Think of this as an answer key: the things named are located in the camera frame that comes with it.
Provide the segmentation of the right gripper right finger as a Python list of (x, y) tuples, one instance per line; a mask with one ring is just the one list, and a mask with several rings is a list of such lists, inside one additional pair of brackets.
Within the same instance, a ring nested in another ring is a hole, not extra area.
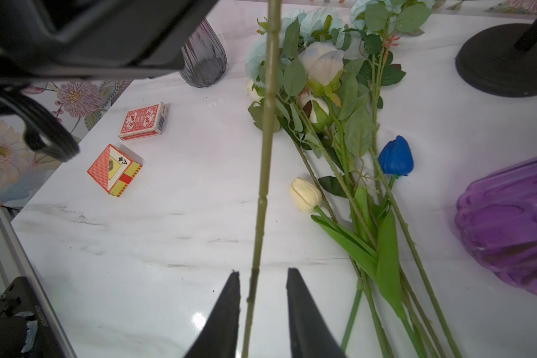
[(345, 357), (297, 268), (288, 269), (286, 290), (292, 357)]

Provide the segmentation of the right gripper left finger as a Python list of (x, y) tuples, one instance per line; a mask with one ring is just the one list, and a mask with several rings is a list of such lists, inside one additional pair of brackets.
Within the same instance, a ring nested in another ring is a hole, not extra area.
[(235, 358), (240, 319), (240, 273), (233, 271), (185, 358)]

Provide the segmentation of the smoky pink glass vase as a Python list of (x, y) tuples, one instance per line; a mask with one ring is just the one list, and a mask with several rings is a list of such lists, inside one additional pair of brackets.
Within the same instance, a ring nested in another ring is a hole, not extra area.
[(192, 87), (210, 87), (226, 71), (228, 60), (225, 49), (206, 19), (186, 41), (182, 55), (184, 68), (180, 75)]

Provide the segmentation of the small pink rose stem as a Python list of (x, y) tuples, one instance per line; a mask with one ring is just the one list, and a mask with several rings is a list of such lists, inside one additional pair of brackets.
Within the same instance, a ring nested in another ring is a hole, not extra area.
[(279, 89), (279, 43), (281, 28), (281, 1), (268, 2), (268, 30), (266, 42), (266, 96), (263, 106), (263, 140), (260, 162), (260, 186), (257, 200), (257, 217), (255, 225), (254, 250), (252, 255), (249, 296), (247, 297), (246, 323), (243, 336), (241, 357), (249, 356), (254, 309), (260, 274), (263, 238), (265, 232), (266, 211), (268, 207), (269, 179), (271, 168), (272, 138), (276, 120), (276, 94)]

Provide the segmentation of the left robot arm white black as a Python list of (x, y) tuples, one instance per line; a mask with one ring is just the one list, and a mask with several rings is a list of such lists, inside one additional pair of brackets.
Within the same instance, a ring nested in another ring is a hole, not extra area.
[(156, 78), (183, 68), (181, 48), (213, 1), (0, 1), (0, 116), (25, 123), (33, 152), (66, 162), (72, 135), (23, 94), (58, 80)]

